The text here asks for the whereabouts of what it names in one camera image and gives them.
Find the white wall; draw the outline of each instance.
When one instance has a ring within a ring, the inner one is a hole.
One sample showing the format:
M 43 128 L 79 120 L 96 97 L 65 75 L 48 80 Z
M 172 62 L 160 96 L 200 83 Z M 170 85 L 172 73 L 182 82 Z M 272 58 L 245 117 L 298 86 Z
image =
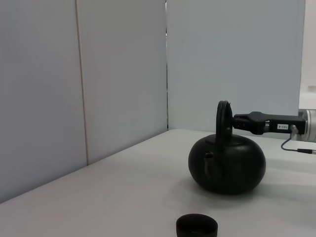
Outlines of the white wall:
M 316 1 L 306 0 L 300 109 L 316 109 Z
M 167 130 L 164 0 L 79 0 L 89 163 Z
M 215 130 L 233 113 L 296 115 L 304 0 L 168 0 L 169 127 Z
M 0 1 L 0 202 L 86 165 L 73 0 Z

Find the white table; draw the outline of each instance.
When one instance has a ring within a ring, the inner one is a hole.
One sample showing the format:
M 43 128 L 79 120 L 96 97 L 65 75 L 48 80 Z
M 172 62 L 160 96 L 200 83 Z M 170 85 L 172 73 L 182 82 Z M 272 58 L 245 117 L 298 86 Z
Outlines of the white table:
M 0 236 L 176 237 L 187 213 L 213 217 L 219 237 L 316 236 L 315 155 L 251 137 L 267 158 L 264 180 L 250 194 L 223 197 L 201 190 L 188 170 L 192 145 L 208 134 L 172 130 L 7 201 Z

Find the kettle handle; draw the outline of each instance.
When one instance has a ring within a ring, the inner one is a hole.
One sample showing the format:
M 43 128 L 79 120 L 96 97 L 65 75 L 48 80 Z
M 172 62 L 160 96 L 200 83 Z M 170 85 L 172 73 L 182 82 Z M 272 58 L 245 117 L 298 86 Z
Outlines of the kettle handle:
M 215 150 L 222 151 L 226 141 L 230 140 L 233 132 L 233 112 L 228 101 L 220 101 L 216 115 Z

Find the label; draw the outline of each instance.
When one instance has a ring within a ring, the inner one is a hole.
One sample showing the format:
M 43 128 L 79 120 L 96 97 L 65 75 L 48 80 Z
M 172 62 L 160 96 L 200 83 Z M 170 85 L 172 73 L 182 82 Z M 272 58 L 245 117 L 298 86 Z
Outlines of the label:
M 288 124 L 278 124 L 277 128 L 281 130 L 288 130 Z

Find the cable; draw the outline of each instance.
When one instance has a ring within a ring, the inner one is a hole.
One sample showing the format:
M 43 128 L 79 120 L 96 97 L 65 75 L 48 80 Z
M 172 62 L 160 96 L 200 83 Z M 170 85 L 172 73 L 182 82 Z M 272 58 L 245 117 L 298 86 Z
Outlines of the cable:
M 307 153 L 307 154 L 314 154 L 314 150 L 311 150 L 311 149 L 297 149 L 297 150 L 294 150 L 294 149 L 287 149 L 287 148 L 284 148 L 283 146 L 292 139 L 291 135 L 290 135 L 290 138 L 287 139 L 285 142 L 282 143 L 281 145 L 281 149 L 284 150 L 284 151 L 289 151 L 289 152 L 300 152 L 300 153 Z

